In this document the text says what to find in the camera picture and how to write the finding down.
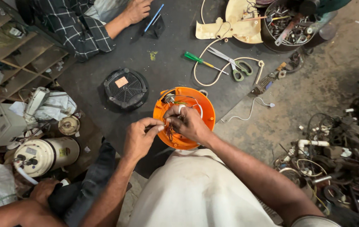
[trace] blue pencil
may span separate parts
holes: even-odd
[[[147,25],[146,29],[144,29],[145,33],[147,31],[147,29],[150,27],[150,25],[152,24],[153,20],[156,18],[156,16],[158,15],[158,13],[161,11],[162,7],[164,6],[164,4],[161,5],[160,9],[157,11],[157,13],[154,15],[153,19],[150,21],[149,25]]]

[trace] black plaid shirt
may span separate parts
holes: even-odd
[[[94,0],[33,0],[39,18],[62,40],[63,45],[85,61],[100,51],[115,48],[102,23],[84,13],[94,5]]]

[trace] white shirt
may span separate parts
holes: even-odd
[[[173,152],[149,178],[129,227],[277,227],[253,193],[208,149]],[[293,227],[338,225],[306,217]]]

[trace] white pvc pipe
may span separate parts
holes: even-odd
[[[28,176],[28,174],[24,172],[24,170],[21,167],[17,168],[17,172],[19,172],[25,179],[27,179],[29,182],[33,183],[34,185],[38,184],[38,182],[34,180],[34,178]]]
[[[330,144],[326,141],[310,141],[306,139],[301,139],[297,142],[298,150],[304,152],[304,146],[306,145],[316,145],[321,147],[329,147]]]

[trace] hand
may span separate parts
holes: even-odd
[[[178,108],[179,105],[172,106],[165,112],[163,118],[165,118],[167,122],[172,123],[181,135],[206,146],[208,140],[214,134],[203,122],[198,111],[196,109],[182,107],[181,113],[178,113]],[[177,118],[178,115],[183,117],[183,121]]]
[[[153,0],[130,0],[122,16],[129,25],[136,24],[149,15],[150,4]]]
[[[31,192],[30,199],[38,202],[44,207],[49,207],[48,198],[55,189],[55,185],[60,183],[60,181],[47,179],[39,182],[34,190]]]
[[[147,133],[144,132],[147,126],[155,125]],[[126,140],[123,158],[138,162],[147,152],[153,143],[157,133],[164,129],[164,122],[146,117],[129,125],[126,130]]]

